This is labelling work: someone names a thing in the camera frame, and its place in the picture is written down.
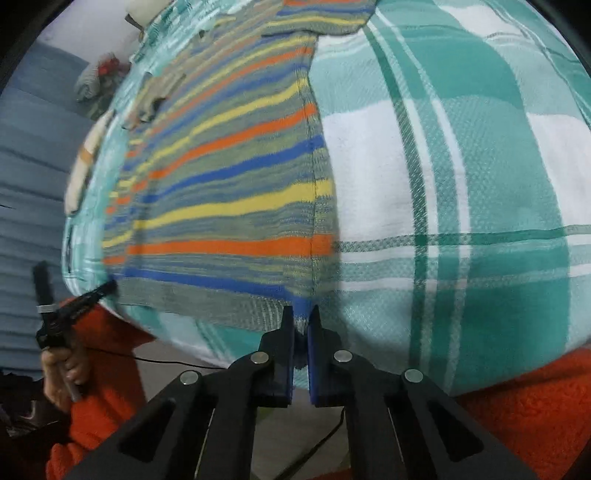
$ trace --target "black cable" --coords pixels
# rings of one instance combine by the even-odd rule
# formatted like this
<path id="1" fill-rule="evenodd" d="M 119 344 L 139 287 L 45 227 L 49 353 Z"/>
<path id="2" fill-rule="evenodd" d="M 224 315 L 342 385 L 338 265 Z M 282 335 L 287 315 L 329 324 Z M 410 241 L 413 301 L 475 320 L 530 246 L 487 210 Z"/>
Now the black cable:
<path id="1" fill-rule="evenodd" d="M 292 476 L 294 476 L 300 470 L 300 468 L 302 468 L 304 464 L 308 460 L 310 460 L 314 456 L 314 454 L 333 437 L 335 433 L 339 431 L 339 428 L 343 426 L 344 422 L 345 409 L 343 408 L 343 410 L 340 411 L 340 420 L 338 424 L 330 431 L 330 433 L 321 441 L 319 441 L 316 445 L 314 445 L 310 450 L 308 450 L 305 454 L 301 455 L 294 462 L 285 467 L 283 471 L 274 478 L 274 480 L 288 480 Z"/>
<path id="2" fill-rule="evenodd" d="M 225 370 L 224 367 L 207 367 L 205 365 L 193 365 L 193 364 L 187 364 L 185 362 L 173 362 L 173 361 L 168 361 L 168 360 L 152 360 L 151 358 L 141 358 L 140 356 L 127 355 L 125 353 L 111 352 L 110 350 L 103 350 L 102 348 L 86 347 L 86 349 L 87 350 L 94 350 L 95 352 L 108 353 L 110 355 L 124 356 L 127 358 L 135 358 L 136 360 L 139 360 L 140 362 L 148 362 L 149 364 L 175 364 L 175 365 L 185 365 L 187 367 L 204 368 L 205 370 Z"/>

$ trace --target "striped sweater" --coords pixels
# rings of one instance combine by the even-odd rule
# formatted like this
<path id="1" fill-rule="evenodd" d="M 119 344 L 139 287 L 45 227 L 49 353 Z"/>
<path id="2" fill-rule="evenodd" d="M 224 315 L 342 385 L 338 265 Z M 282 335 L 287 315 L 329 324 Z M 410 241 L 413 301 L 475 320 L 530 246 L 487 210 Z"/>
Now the striped sweater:
<path id="1" fill-rule="evenodd" d="M 336 232 L 308 70 L 318 35 L 374 8 L 260 0 L 146 81 L 103 239 L 121 303 L 257 330 L 290 303 L 303 328 Z"/>

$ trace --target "hand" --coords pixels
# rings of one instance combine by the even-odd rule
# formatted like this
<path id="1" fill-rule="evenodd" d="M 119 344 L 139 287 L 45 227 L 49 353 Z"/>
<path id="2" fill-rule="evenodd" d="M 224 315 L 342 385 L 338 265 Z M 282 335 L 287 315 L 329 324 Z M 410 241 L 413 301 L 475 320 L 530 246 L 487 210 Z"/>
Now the hand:
<path id="1" fill-rule="evenodd" d="M 82 385 L 90 376 L 90 362 L 86 349 L 78 339 L 72 337 L 72 349 L 50 348 L 41 353 L 41 366 L 45 377 L 43 393 L 61 411 L 68 412 L 72 406 L 70 393 L 60 372 L 65 368 L 68 380 L 76 385 Z"/>

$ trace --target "metal screw head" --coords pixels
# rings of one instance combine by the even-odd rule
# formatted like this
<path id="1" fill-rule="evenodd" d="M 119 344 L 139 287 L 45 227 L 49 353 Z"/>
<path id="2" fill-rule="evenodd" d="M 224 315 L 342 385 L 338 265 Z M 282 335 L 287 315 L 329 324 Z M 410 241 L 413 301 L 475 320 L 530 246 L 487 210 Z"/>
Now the metal screw head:
<path id="1" fill-rule="evenodd" d="M 353 359 L 353 354 L 348 350 L 337 350 L 335 352 L 335 360 L 340 364 L 345 364 Z"/>
<path id="2" fill-rule="evenodd" d="M 409 368 L 404 372 L 404 378 L 410 383 L 420 383 L 423 381 L 423 374 L 414 368 Z"/>
<path id="3" fill-rule="evenodd" d="M 193 385 L 199 380 L 199 374 L 195 370 L 187 370 L 186 372 L 181 373 L 179 380 L 183 385 Z"/>
<path id="4" fill-rule="evenodd" d="M 251 355 L 251 362 L 257 365 L 266 364 L 269 361 L 269 354 L 266 352 L 254 352 Z"/>

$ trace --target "orange fleece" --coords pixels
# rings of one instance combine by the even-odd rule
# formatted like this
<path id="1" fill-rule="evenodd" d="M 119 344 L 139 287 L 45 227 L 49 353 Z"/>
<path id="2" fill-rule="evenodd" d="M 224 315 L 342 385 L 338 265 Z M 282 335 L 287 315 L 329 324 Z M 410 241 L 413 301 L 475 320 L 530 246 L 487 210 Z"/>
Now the orange fleece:
<path id="1" fill-rule="evenodd" d="M 87 348 L 125 355 L 154 338 L 98 306 L 74 327 Z M 84 455 L 98 447 L 146 403 L 139 372 L 132 358 L 88 350 L 90 380 L 82 400 L 72 405 L 70 439 L 56 444 L 46 464 L 47 480 L 62 479 Z"/>
<path id="2" fill-rule="evenodd" d="M 560 480 L 591 437 L 591 350 L 456 400 L 540 480 Z M 348 469 L 315 480 L 351 479 Z"/>

